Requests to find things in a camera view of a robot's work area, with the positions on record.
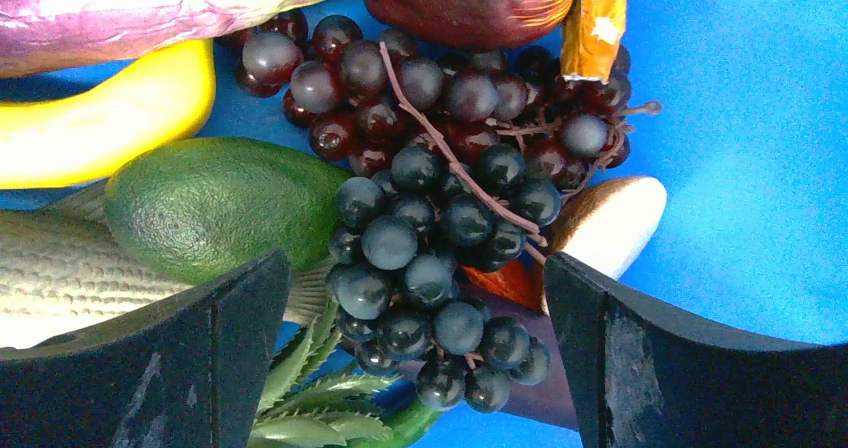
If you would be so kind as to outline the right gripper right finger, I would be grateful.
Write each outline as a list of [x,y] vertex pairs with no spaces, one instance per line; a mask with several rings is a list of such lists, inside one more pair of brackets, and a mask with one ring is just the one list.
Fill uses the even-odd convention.
[[544,289],[586,447],[843,447],[847,348],[734,328],[558,253]]

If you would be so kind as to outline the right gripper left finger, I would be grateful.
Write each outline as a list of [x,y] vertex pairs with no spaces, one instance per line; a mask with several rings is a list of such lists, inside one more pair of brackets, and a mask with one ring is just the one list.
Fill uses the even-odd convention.
[[283,323],[282,251],[1,352],[5,447],[244,447]]

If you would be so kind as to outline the dark grape bunch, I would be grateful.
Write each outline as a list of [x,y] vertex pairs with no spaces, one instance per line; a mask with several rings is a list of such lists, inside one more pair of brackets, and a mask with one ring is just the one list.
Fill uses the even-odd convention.
[[518,260],[526,232],[422,145],[401,149],[386,170],[345,181],[335,205],[326,288],[358,367],[390,376],[415,362],[425,407],[501,410],[512,388],[507,371],[529,356],[531,338],[514,319],[462,298],[457,272]]

